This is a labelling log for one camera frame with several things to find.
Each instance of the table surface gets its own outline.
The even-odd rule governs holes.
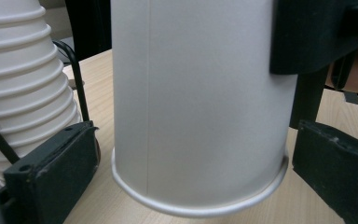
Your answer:
[[[113,62],[108,50],[80,63],[90,119],[100,130],[101,165],[65,223],[344,223],[292,170],[291,162],[279,188],[265,201],[239,213],[216,218],[172,217],[137,203],[113,180],[114,146]],[[64,68],[68,77],[70,67]],[[345,102],[343,94],[324,90],[317,121],[358,138],[358,105]],[[296,131],[288,130],[287,146],[293,155]]]

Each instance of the stack of paper cups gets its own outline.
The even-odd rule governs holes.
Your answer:
[[[20,157],[80,121],[44,14],[35,0],[0,0],[0,133]],[[1,184],[9,166],[0,152]]]

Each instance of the wooden table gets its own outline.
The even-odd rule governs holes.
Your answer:
[[[102,160],[96,175],[65,223],[315,223],[334,224],[343,220],[292,170],[291,163],[279,188],[264,202],[237,214],[217,218],[191,219],[155,212],[130,198],[113,180],[111,155],[114,146],[112,51],[82,61],[81,69],[90,119]],[[64,72],[70,77],[70,67]],[[317,121],[337,127],[358,138],[358,105],[345,103],[342,93],[324,91]],[[289,129],[287,146],[293,155],[296,131]]]

